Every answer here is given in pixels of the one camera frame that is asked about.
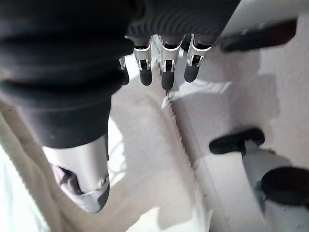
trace beige fabric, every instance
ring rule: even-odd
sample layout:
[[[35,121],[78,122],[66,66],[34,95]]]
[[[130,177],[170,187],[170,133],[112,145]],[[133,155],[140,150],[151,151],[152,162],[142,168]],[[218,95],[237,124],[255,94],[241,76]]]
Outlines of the beige fabric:
[[[1,143],[52,231],[139,232],[209,229],[194,173],[154,70],[144,87],[131,79],[112,98],[109,124],[111,192],[104,209],[87,214],[56,185],[50,166],[14,109],[0,103]]]

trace gray metal part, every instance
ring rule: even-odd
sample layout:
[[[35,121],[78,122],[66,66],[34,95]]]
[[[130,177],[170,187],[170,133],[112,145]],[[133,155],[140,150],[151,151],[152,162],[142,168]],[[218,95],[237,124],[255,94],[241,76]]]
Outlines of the gray metal part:
[[[246,141],[245,146],[246,155],[243,156],[242,161],[251,186],[260,181],[270,170],[292,166],[287,158],[261,149],[253,141]]]
[[[265,219],[272,232],[308,232],[309,210],[305,207],[265,202]]]
[[[308,0],[241,0],[222,36],[260,29],[309,12]]]
[[[207,49],[198,49],[194,46],[193,41],[194,41],[194,35],[192,35],[192,38],[191,38],[191,42],[190,42],[190,46],[189,46],[189,50],[188,50],[187,63],[191,67],[193,56],[201,56],[201,59],[200,59],[198,65],[197,65],[197,67],[199,67],[201,65],[206,53],[211,49],[211,47],[209,47]]]
[[[180,50],[180,44],[178,47],[173,49],[168,49],[162,46],[162,53],[161,53],[162,62],[164,62],[165,60],[174,60],[176,63],[178,59],[179,50]]]
[[[92,214],[99,212],[105,206],[110,193],[109,184],[105,189],[98,189],[79,195],[72,193],[71,189],[65,184],[61,184],[60,188],[75,204]]]
[[[97,140],[77,147],[55,149],[43,147],[50,164],[62,167],[77,176],[80,190],[84,193],[102,189],[101,181],[107,177],[107,158],[105,135]]]
[[[145,49],[137,49],[134,48],[134,55],[136,60],[149,60],[149,63],[151,62],[151,43],[149,43],[149,46]]]

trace white surface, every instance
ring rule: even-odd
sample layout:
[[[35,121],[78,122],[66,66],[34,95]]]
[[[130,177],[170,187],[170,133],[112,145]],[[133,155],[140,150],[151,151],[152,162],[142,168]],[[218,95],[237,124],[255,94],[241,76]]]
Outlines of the white surface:
[[[308,11],[307,0],[241,0],[222,35],[262,28]]]
[[[268,232],[250,192],[240,154],[214,156],[209,142],[259,126],[266,147],[309,168],[309,15],[286,46],[246,53],[209,51],[198,79],[184,83],[178,60],[173,107],[187,152],[195,160],[205,200],[214,206],[214,232]]]

